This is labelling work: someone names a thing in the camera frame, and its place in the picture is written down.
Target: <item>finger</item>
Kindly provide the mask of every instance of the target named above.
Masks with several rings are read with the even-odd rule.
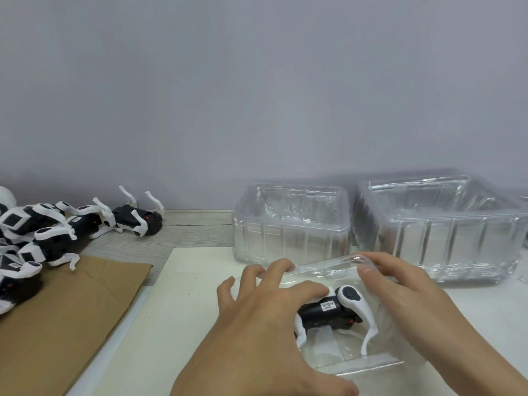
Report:
[[[352,381],[315,370],[312,373],[312,386],[314,393],[320,396],[358,396],[360,394],[360,390]]]
[[[242,272],[242,277],[240,279],[240,289],[238,291],[237,299],[246,297],[257,287],[257,275],[265,273],[266,270],[263,266],[258,264],[253,264],[251,266],[246,266]]]
[[[280,260],[272,262],[266,270],[266,274],[264,275],[264,279],[260,283],[260,286],[267,289],[277,289],[281,283],[282,275],[294,268],[295,264],[287,258],[281,258]]]
[[[357,272],[366,288],[378,296],[384,304],[390,303],[395,293],[401,290],[400,285],[388,280],[382,273],[368,266],[358,266]]]
[[[312,281],[304,281],[288,289],[291,292],[291,299],[294,302],[295,311],[307,303],[310,299],[325,297],[329,290],[327,286]]]
[[[396,278],[401,285],[408,288],[417,289],[429,279],[423,269],[392,254],[382,252],[361,252],[360,254],[370,258],[383,275]]]
[[[234,303],[233,296],[231,296],[231,287],[233,284],[234,277],[229,277],[216,288],[216,295],[218,297],[218,310],[220,312]]]

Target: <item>right hand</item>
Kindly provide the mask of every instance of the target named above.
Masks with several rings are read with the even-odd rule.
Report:
[[[387,253],[361,254],[379,269],[358,267],[366,288],[381,299],[404,337],[455,392],[528,394],[524,377],[487,343],[423,269]]]

